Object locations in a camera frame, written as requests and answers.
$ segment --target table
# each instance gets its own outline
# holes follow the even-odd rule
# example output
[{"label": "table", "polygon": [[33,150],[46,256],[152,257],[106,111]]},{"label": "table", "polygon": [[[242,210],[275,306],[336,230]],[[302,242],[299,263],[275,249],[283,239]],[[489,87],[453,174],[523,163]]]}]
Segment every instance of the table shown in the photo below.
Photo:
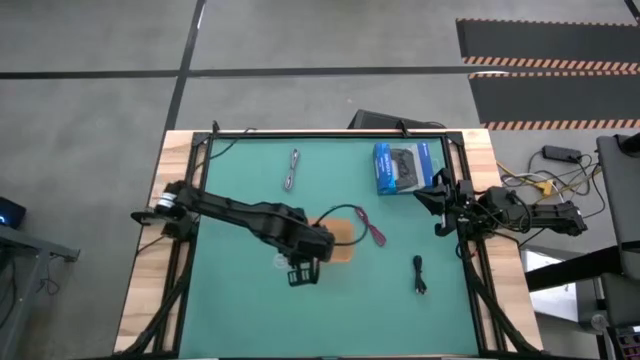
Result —
[{"label": "table", "polygon": [[[288,132],[291,133],[304,131],[305,130],[288,130]],[[346,130],[325,131],[346,132]],[[389,130],[367,131],[372,133],[389,132]],[[500,185],[499,174],[488,131],[483,129],[450,131],[460,131],[464,136],[467,162],[470,167],[475,189],[484,190],[490,186]],[[225,133],[237,134],[240,132],[241,131]],[[273,130],[272,132],[282,133],[283,131]],[[416,132],[442,133],[443,131],[416,130]],[[152,187],[150,205],[155,204],[166,183],[184,178],[193,134],[194,131],[170,131],[167,133]],[[156,239],[159,232],[159,228],[145,228],[141,235],[140,246],[144,246]],[[486,244],[494,286],[500,306],[525,338],[534,346],[541,348],[540,335],[516,245],[507,239],[498,237],[488,240]],[[163,240],[153,247],[146,249],[138,256],[129,284],[129,292],[123,310],[120,330],[114,348],[115,351],[125,349],[130,345],[140,331],[144,329],[159,307],[165,283],[175,280],[166,278],[168,267],[171,265],[180,269],[187,256],[187,251],[181,251],[181,256],[176,259],[170,259],[171,248],[178,246],[184,248],[188,245],[172,244],[170,240]],[[482,306],[481,308],[487,337],[487,347],[494,349],[496,348],[496,342],[493,336],[492,322],[487,316],[486,309]],[[167,331],[164,334],[166,341],[164,341],[162,346],[154,345],[156,349],[171,349],[172,342],[176,340],[174,339],[174,331],[176,320],[179,317],[179,310],[180,306],[176,304],[171,311]]]}]

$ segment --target black cable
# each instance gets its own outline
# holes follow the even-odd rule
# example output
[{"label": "black cable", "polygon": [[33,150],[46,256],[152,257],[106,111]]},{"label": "black cable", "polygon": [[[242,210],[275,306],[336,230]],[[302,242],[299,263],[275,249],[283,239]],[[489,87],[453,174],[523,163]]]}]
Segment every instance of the black cable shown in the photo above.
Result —
[{"label": "black cable", "polygon": [[424,283],[420,276],[422,273],[422,257],[420,255],[413,257],[413,270],[416,272],[416,279],[414,282],[416,294],[424,295],[424,293],[427,292],[427,284]]},{"label": "black cable", "polygon": [[[254,131],[255,131],[255,130],[258,130],[258,129],[256,129],[256,128],[252,128],[252,127],[248,127],[248,128],[246,128],[242,133],[243,133],[243,134],[246,134],[246,133],[248,133],[248,132],[249,132],[249,130],[254,130]],[[240,136],[238,136],[238,137],[236,137],[235,139],[233,139],[233,141],[231,142],[231,144],[227,145],[227,147],[226,147],[226,148],[224,148],[224,149],[223,149],[222,151],[220,151],[219,153],[211,155],[211,157],[209,157],[209,160],[213,160],[213,159],[215,159],[215,158],[217,158],[217,157],[220,157],[220,156],[224,155],[224,153],[226,153],[227,151],[229,151],[229,149],[231,149],[231,147],[233,147],[233,145],[235,145],[235,144],[238,142],[238,140],[240,140]]]},{"label": "black cable", "polygon": [[[246,129],[244,129],[244,131],[243,131],[242,133],[243,133],[243,134],[246,134],[246,133],[248,133],[248,132],[249,132],[249,130],[254,130],[254,131],[255,131],[255,130],[258,130],[258,129],[256,129],[256,128],[252,128],[252,127],[248,127],[248,128],[246,128]],[[237,136],[235,139],[233,139],[233,141],[231,142],[231,144],[227,145],[227,147],[226,147],[226,148],[224,148],[224,149],[222,149],[222,151],[220,151],[219,153],[211,155],[211,156],[209,157],[209,160],[213,160],[213,159],[215,159],[215,158],[217,158],[217,157],[222,156],[224,153],[226,153],[227,151],[229,151],[229,149],[231,149],[231,147],[232,147],[233,145],[235,145],[235,144],[238,142],[238,140],[240,140],[240,136]],[[193,171],[195,172],[195,171],[196,171],[196,170],[198,170],[198,168],[199,168],[200,166],[202,166],[202,165],[204,165],[204,161],[202,161],[201,163],[199,163],[198,165],[196,165],[196,166],[193,168]]]},{"label": "black cable", "polygon": [[511,226],[509,226],[509,225],[507,225],[507,224],[503,223],[502,221],[500,221],[497,217],[495,217],[495,216],[494,216],[494,215],[489,211],[489,209],[487,209],[486,207],[484,207],[482,204],[477,203],[477,202],[474,202],[474,203],[473,203],[473,205],[476,205],[476,206],[478,206],[479,208],[481,208],[481,209],[482,209],[482,211],[484,211],[487,215],[489,215],[489,217],[490,217],[493,221],[495,221],[495,222],[496,222],[496,224],[498,224],[498,225],[502,226],[503,228],[508,229],[508,230],[511,230],[511,231],[515,231],[515,232],[522,232],[522,231],[521,231],[522,229],[517,229],[517,228],[511,227]]},{"label": "black cable", "polygon": [[36,290],[36,293],[39,293],[44,288],[49,296],[54,296],[60,291],[60,285],[51,278],[51,269],[49,268],[49,265],[51,265],[51,261],[59,257],[60,256],[58,255],[52,255],[49,258],[49,262],[47,263],[47,277],[44,279],[40,279],[40,286]]},{"label": "black cable", "polygon": [[[591,166],[591,164],[593,163],[593,157],[591,155],[589,155],[589,154],[583,154],[583,155],[580,155],[580,157],[578,157],[578,166],[580,166],[580,170],[582,171],[582,173],[584,174],[584,178],[586,179],[587,190],[584,193],[580,193],[578,191],[582,187],[582,184],[578,185],[578,187],[575,188],[575,189],[570,188],[570,190],[572,190],[572,192],[573,192],[573,195],[571,195],[569,200],[572,200],[573,197],[576,196],[576,195],[587,196],[587,195],[589,195],[589,193],[591,193],[591,184],[589,183],[589,174],[587,174],[587,168],[582,165],[582,158],[584,158],[584,157],[589,157],[589,163],[587,164],[587,167]],[[578,176],[580,176],[580,173],[576,174],[574,177],[571,178],[571,180],[569,180],[569,185],[572,184],[573,180],[575,180]]]},{"label": "black cable", "polygon": [[140,255],[140,253],[141,253],[144,249],[146,249],[146,248],[148,248],[149,246],[151,246],[151,245],[153,245],[153,244],[157,243],[158,241],[160,241],[160,240],[164,239],[165,237],[166,237],[166,236],[164,236],[164,235],[163,235],[163,236],[160,236],[159,238],[157,238],[157,239],[153,240],[152,242],[150,242],[150,243],[146,244],[145,246],[141,247],[140,249],[138,249],[138,251],[136,251],[136,256],[137,256],[137,255]]},{"label": "black cable", "polygon": [[518,245],[518,248],[523,247],[526,243],[528,243],[529,241],[531,241],[531,239],[533,239],[534,237],[540,235],[543,231],[545,231],[547,228],[542,228],[540,230],[538,230],[538,232],[536,232],[535,234],[529,236],[525,241],[523,241],[522,243],[520,243],[520,245]]},{"label": "black cable", "polygon": [[595,174],[596,174],[596,169],[600,166],[600,164],[596,164],[596,167],[593,168],[593,171],[591,172],[591,181],[593,182],[593,188],[596,189],[596,193],[598,194],[598,196],[600,197],[600,201],[602,202],[602,208],[596,212],[594,212],[593,214],[589,214],[587,216],[583,216],[583,219],[588,219],[592,216],[596,216],[598,214],[600,214],[601,212],[603,212],[606,208],[607,208],[607,203],[604,201],[604,197],[602,196],[602,193],[600,192],[600,189],[598,188],[598,185],[596,184],[596,179],[595,179]]},{"label": "black cable", "polygon": [[[353,205],[353,204],[342,204],[342,205],[334,206],[331,209],[327,210],[324,214],[320,215],[318,220],[316,220],[316,222],[313,225],[314,226],[320,225],[320,221],[322,221],[322,219],[324,219],[327,215],[331,214],[332,212],[334,212],[334,211],[336,211],[338,209],[342,209],[342,208],[346,208],[346,207],[352,208],[354,210],[360,209],[359,206]],[[352,245],[355,245],[355,244],[359,243],[360,241],[364,240],[364,238],[367,236],[368,232],[369,232],[369,227],[365,225],[364,231],[362,232],[362,235],[360,235],[359,238],[355,239],[354,241],[352,241],[350,243],[336,243],[336,244],[334,244],[334,246],[352,246]]]},{"label": "black cable", "polygon": [[514,238],[513,236],[507,235],[507,234],[503,234],[501,232],[497,232],[497,231],[492,231],[494,235],[498,235],[498,236],[502,236],[505,239],[509,239],[513,242],[515,242],[516,244],[520,244],[520,241],[516,238]]},{"label": "black cable", "polygon": [[509,194],[510,196],[513,196],[516,200],[518,200],[518,202],[520,202],[520,205],[522,205],[522,207],[524,208],[524,211],[526,212],[527,219],[529,220],[527,224],[527,228],[524,229],[522,227],[522,221],[525,219],[524,215],[520,217],[520,224],[518,226],[520,227],[520,232],[527,233],[529,232],[529,230],[531,230],[531,227],[533,226],[533,216],[531,215],[531,211],[529,211],[529,207],[527,206],[527,203],[524,202],[524,200],[522,200],[522,198],[518,196],[518,194],[516,194],[515,191],[511,191]]},{"label": "black cable", "polygon": [[531,166],[533,165],[533,159],[535,159],[535,157],[537,155],[541,155],[542,151],[538,151],[533,153],[533,155],[531,155],[531,157],[529,158],[529,162],[527,163],[527,172],[530,173],[531,172]]},{"label": "black cable", "polygon": [[439,123],[437,121],[425,121],[425,122],[423,122],[423,124],[435,126],[435,127],[440,128],[440,129],[446,129],[447,128],[446,126],[444,126],[443,124],[441,124],[441,123]]},{"label": "black cable", "polygon": [[[585,166],[585,169],[589,169],[592,166],[596,166],[596,165],[593,164],[593,165]],[[554,173],[552,173],[551,171],[548,171],[548,170],[537,170],[537,171],[534,171],[532,174],[545,174],[545,175],[548,175],[550,177],[548,180],[554,179],[554,180],[558,181],[560,184],[562,184],[563,186],[567,186],[568,183],[563,181],[560,177],[571,175],[571,174],[575,174],[575,173],[580,172],[580,171],[582,171],[582,169],[575,169],[575,170],[572,170],[572,171],[567,171],[565,173],[556,175],[556,174],[554,174]],[[525,185],[529,185],[529,186],[532,185],[532,184],[529,184],[529,183],[523,181],[524,179],[529,180],[529,181],[534,182],[534,183],[538,183],[538,184],[546,182],[546,180],[540,180],[539,178],[534,178],[531,175],[512,176],[512,175],[509,175],[509,174],[503,174],[503,175],[500,176],[500,180],[502,180],[503,183],[505,181],[507,181],[507,179],[509,179],[509,180],[511,180],[511,179],[519,180],[520,183],[517,184],[517,185],[505,183],[506,187],[520,187],[520,186],[525,186]]]},{"label": "black cable", "polygon": [[9,306],[9,310],[7,311],[7,313],[5,314],[5,316],[2,318],[2,321],[0,321],[0,329],[2,329],[4,327],[4,325],[7,323],[7,321],[9,320],[9,316],[11,316],[11,313],[13,312],[13,308],[16,306],[16,297],[17,297],[17,293],[18,293],[18,285],[16,284],[16,260],[15,258],[11,258],[11,305]]}]

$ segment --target wire bundle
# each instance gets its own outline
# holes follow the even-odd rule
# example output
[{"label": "wire bundle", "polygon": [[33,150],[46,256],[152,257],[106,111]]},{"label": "wire bundle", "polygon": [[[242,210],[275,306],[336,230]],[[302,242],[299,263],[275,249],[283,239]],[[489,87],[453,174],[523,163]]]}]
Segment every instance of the wire bundle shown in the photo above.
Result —
[{"label": "wire bundle", "polygon": [[[563,193],[566,192],[570,192],[571,196],[569,197],[569,201],[573,200],[573,198],[578,195],[578,196],[587,196],[591,193],[591,186],[593,185],[593,188],[595,189],[596,193],[598,194],[598,197],[600,198],[600,202],[601,202],[601,207],[600,209],[598,209],[597,211],[585,215],[582,218],[583,219],[588,219],[590,217],[596,216],[600,213],[602,213],[603,211],[605,211],[606,209],[606,202],[604,200],[604,197],[602,196],[602,193],[600,192],[600,189],[598,188],[598,185],[596,184],[595,181],[595,176],[598,175],[600,172],[602,172],[602,170],[600,169],[600,164],[593,163],[593,157],[589,154],[583,154],[580,157],[578,157],[577,160],[577,164],[579,166],[579,169],[576,170],[572,170],[572,171],[568,171],[559,175],[556,175],[554,173],[552,173],[551,171],[548,170],[537,170],[537,171],[532,171],[532,164],[533,164],[533,160],[535,159],[536,156],[542,154],[542,152],[538,151],[536,153],[534,153],[533,155],[531,155],[531,157],[529,158],[529,161],[527,163],[527,172],[526,173],[522,173],[522,174],[514,174],[512,171],[510,171],[509,169],[507,169],[502,163],[497,162],[498,167],[500,167],[500,169],[502,169],[506,175],[502,175],[501,176],[501,180],[504,184],[504,186],[506,187],[520,187],[520,186],[534,186],[536,188],[541,188],[541,184],[543,183],[547,183],[549,181],[551,182],[551,186],[553,187],[553,189],[555,190],[555,193],[551,193],[548,195],[543,195],[540,199],[538,199],[535,204],[540,203],[541,201],[548,199],[550,197],[553,196],[558,196],[560,198],[560,200],[562,202],[565,202],[564,197],[562,196]],[[582,160],[583,159],[588,159],[588,162],[586,165],[582,164]],[[569,181],[564,181],[562,180],[563,176],[567,176],[567,175],[573,175],[575,174]],[[576,179],[580,176],[580,175],[584,175],[584,177],[578,181],[576,181]],[[510,183],[510,181],[512,180],[518,180],[517,184],[513,184]],[[554,182],[558,182],[559,184],[562,185],[562,187],[558,188],[558,186],[554,183]],[[586,190],[581,192],[580,188],[585,185],[587,186]],[[532,236],[528,237],[526,240],[524,240],[522,243],[519,243],[518,247],[522,247],[525,244],[527,244],[529,241],[531,241],[533,238],[535,238],[536,236],[540,235],[544,230],[546,230],[545,228],[538,230],[535,234],[533,234]]]}]

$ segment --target black floor stripe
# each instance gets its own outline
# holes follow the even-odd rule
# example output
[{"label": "black floor stripe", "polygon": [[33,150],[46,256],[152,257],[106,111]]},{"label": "black floor stripe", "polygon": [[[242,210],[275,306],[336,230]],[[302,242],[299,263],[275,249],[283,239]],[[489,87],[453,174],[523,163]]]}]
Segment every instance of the black floor stripe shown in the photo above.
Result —
[{"label": "black floor stripe", "polygon": [[527,68],[505,66],[383,66],[326,68],[202,69],[189,71],[193,78],[287,77],[287,76],[362,76],[362,75],[438,75],[471,74],[480,71],[523,71]]},{"label": "black floor stripe", "polygon": [[191,66],[191,59],[193,58],[193,52],[196,47],[196,40],[198,39],[198,30],[200,29],[200,21],[204,15],[204,7],[207,0],[198,0],[196,8],[191,18],[191,27],[189,28],[189,35],[187,36],[187,43],[184,47],[184,53],[182,54],[182,61],[180,62],[180,72],[176,79],[176,85],[173,89],[173,95],[171,95],[171,103],[169,104],[169,111],[167,112],[167,120],[164,124],[164,131],[174,130],[176,128],[176,122],[178,121],[178,113],[180,112],[180,104],[182,103],[182,95],[184,95],[184,88],[187,84],[187,76],[189,75],[189,67]]},{"label": "black floor stripe", "polygon": [[635,25],[483,19],[458,19],[456,25],[469,64],[635,70],[640,61]]},{"label": "black floor stripe", "polygon": [[635,72],[472,74],[469,78],[480,122],[492,130],[635,127],[640,119],[640,75]]},{"label": "black floor stripe", "polygon": [[[188,70],[186,78],[288,77],[288,76],[362,76],[362,75],[438,75],[471,74],[481,71],[523,71],[526,67],[508,66],[379,66],[379,67],[320,67],[320,68],[254,68],[254,69],[198,69]],[[51,79],[138,79],[172,78],[180,70],[124,70],[124,71],[37,71],[0,72],[0,80]]]},{"label": "black floor stripe", "polygon": [[0,72],[0,80],[172,78],[179,73],[178,70]]}]

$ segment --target black desk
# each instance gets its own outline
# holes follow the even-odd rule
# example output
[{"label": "black desk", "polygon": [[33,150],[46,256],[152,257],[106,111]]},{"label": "black desk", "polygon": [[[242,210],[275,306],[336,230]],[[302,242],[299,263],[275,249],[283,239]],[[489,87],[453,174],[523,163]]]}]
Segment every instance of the black desk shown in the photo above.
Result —
[{"label": "black desk", "polygon": [[[612,136],[600,136],[597,144],[622,271],[640,280],[640,158],[622,153]],[[634,244],[636,252],[623,251]]]},{"label": "black desk", "polygon": [[617,245],[525,274],[529,291],[600,277],[610,326],[640,323],[640,158],[612,136],[597,139]]}]

